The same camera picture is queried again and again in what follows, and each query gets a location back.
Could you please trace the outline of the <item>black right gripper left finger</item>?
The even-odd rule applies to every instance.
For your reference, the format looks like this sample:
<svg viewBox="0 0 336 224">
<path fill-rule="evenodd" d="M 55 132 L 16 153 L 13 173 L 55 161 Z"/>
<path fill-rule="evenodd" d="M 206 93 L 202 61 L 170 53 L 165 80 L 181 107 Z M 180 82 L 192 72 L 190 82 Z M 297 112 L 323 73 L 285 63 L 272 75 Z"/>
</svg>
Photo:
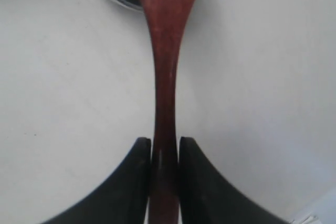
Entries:
<svg viewBox="0 0 336 224">
<path fill-rule="evenodd" d="M 99 187 L 46 223 L 144 223 L 150 166 L 151 140 L 140 137 Z"/>
</svg>

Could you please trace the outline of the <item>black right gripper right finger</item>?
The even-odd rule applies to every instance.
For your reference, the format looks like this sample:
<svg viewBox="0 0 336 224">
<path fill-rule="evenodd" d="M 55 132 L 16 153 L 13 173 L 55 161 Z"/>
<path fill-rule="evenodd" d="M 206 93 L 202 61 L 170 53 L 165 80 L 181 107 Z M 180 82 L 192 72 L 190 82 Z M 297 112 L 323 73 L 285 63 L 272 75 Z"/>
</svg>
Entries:
<svg viewBox="0 0 336 224">
<path fill-rule="evenodd" d="M 193 138 L 181 138 L 179 154 L 183 223 L 284 223 L 229 183 Z"/>
</svg>

